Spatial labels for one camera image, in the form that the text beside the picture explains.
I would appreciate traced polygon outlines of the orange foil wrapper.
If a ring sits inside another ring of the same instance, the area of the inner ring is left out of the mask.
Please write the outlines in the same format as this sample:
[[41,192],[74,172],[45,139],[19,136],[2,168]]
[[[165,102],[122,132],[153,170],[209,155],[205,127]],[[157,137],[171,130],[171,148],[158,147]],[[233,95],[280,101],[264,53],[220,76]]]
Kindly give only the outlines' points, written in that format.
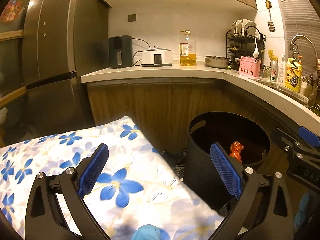
[[241,152],[243,149],[244,149],[244,146],[241,143],[239,143],[238,141],[234,141],[230,146],[229,156],[242,162]]

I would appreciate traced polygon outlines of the white ladle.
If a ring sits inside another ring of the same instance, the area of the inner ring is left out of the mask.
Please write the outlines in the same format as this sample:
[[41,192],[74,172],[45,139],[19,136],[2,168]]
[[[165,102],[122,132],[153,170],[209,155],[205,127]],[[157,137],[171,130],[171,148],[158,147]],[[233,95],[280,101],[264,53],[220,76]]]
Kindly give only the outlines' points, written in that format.
[[255,59],[257,59],[258,56],[259,56],[259,49],[258,49],[258,43],[257,43],[257,37],[256,36],[254,36],[254,42],[255,42],[255,49],[253,51],[253,57]]

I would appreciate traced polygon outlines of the white slow cooker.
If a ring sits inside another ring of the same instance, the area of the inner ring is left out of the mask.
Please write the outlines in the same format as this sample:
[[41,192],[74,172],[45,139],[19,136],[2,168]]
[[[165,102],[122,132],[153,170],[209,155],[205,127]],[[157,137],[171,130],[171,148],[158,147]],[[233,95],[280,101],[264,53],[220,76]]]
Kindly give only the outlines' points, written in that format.
[[172,66],[172,51],[154,47],[141,53],[141,66],[143,67],[167,67]]

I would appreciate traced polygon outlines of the beer can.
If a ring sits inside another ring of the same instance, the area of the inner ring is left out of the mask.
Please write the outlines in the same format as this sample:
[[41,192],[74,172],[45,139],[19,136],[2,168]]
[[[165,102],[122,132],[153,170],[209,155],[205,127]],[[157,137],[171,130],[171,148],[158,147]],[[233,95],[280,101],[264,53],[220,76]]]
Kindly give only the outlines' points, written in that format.
[[270,70],[271,70],[270,81],[276,82],[277,70],[278,70],[278,62],[276,60],[270,61]]

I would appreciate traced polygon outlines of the steel bowl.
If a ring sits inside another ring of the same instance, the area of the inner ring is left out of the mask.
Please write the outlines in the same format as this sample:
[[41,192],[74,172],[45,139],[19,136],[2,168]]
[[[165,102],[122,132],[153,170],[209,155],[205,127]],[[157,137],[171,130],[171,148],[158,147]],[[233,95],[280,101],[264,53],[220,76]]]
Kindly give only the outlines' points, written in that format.
[[226,69],[229,66],[229,58],[220,56],[205,56],[205,65],[207,67]]

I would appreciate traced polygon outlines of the black trash bin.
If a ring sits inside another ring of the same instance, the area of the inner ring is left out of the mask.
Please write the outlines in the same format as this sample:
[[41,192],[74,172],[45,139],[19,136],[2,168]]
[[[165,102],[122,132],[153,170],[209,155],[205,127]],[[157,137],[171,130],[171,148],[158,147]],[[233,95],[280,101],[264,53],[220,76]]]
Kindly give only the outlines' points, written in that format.
[[234,113],[207,112],[189,125],[183,182],[212,209],[219,210],[232,198],[210,159],[210,147],[218,142],[227,152],[239,142],[243,166],[257,169],[270,151],[265,130],[254,121]]

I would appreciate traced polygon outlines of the red door decoration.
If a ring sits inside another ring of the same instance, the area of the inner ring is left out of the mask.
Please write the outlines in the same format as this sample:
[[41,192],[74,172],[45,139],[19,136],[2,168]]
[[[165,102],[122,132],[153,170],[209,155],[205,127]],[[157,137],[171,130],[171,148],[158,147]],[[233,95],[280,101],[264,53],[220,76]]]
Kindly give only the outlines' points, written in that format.
[[22,1],[10,0],[7,6],[1,13],[1,23],[10,23],[18,18],[21,10],[23,9]]

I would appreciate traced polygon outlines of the dark steel refrigerator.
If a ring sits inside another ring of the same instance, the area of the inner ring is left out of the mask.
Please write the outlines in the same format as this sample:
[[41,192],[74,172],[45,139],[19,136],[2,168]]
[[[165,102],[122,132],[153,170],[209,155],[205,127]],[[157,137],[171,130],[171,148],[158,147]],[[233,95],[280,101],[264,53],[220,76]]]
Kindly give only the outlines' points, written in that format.
[[36,137],[93,126],[81,77],[108,65],[107,24],[102,0],[30,0],[22,69]]

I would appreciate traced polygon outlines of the black dish rack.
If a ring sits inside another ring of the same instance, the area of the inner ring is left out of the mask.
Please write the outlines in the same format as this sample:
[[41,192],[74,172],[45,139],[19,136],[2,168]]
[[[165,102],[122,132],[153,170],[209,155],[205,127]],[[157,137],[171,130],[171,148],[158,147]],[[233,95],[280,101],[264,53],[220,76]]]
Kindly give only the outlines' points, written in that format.
[[258,28],[255,22],[243,19],[233,22],[231,29],[226,33],[226,56],[229,58],[229,66],[233,70],[239,70],[242,56],[253,57],[255,49],[254,36],[257,37],[259,56],[256,61],[263,59],[266,44],[266,35]]

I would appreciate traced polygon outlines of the pink utensil basket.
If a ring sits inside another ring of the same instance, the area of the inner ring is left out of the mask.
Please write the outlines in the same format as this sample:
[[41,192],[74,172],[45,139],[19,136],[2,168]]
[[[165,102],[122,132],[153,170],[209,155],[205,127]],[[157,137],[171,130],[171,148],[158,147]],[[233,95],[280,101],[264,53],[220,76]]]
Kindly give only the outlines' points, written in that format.
[[258,78],[260,65],[261,60],[256,61],[253,57],[242,56],[239,64],[239,74],[250,78]]

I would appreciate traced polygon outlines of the hanging spatula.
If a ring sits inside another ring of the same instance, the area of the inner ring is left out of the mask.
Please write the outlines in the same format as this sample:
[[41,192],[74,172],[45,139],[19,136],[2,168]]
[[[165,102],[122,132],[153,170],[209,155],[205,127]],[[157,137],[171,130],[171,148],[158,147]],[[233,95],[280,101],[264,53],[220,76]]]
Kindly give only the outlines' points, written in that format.
[[271,16],[271,8],[272,8],[272,4],[269,0],[265,0],[265,4],[266,4],[266,8],[268,9],[268,13],[269,13],[269,21],[267,22],[268,28],[270,32],[275,32],[276,28],[274,26],[274,23],[272,21],[272,16]]

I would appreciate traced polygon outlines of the black air fryer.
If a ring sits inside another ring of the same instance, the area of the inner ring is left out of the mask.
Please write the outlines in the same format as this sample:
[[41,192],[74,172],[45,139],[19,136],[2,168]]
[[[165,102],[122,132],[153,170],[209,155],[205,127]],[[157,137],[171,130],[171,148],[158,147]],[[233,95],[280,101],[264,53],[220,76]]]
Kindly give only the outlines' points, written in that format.
[[108,39],[108,57],[111,68],[132,66],[132,37],[129,35],[114,36]]

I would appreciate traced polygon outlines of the window blind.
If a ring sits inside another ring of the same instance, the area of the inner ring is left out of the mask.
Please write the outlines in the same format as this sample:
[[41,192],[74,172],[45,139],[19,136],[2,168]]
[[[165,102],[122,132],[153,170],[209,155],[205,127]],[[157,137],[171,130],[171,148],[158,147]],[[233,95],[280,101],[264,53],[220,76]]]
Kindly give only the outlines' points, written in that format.
[[286,56],[292,56],[290,41],[297,34],[308,37],[317,50],[314,51],[306,40],[297,40],[299,54],[303,57],[303,75],[309,76],[315,71],[315,54],[319,54],[319,16],[309,0],[279,0],[279,2],[285,24]]

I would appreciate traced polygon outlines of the white kitchen countertop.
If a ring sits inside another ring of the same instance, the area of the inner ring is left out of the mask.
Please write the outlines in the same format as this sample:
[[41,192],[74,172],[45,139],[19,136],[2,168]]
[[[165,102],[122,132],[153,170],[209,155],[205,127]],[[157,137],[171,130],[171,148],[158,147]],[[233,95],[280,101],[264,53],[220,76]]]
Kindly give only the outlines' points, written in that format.
[[82,83],[100,81],[120,81],[133,79],[159,78],[191,78],[191,79],[221,79],[231,83],[260,98],[287,117],[304,126],[315,134],[319,134],[319,116],[307,107],[289,96],[264,85],[261,80],[255,81],[238,74],[235,70],[210,68],[205,66],[182,67],[174,64],[170,67],[127,67],[111,69],[105,68],[81,76]]

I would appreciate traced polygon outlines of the yellow detergent bottle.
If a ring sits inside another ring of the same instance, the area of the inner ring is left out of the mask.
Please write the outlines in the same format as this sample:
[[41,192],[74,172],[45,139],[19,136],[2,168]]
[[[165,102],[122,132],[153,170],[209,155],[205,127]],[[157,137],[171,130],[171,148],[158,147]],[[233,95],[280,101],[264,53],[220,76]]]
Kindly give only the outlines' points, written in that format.
[[288,58],[286,65],[285,87],[300,92],[302,83],[302,63],[300,60]]

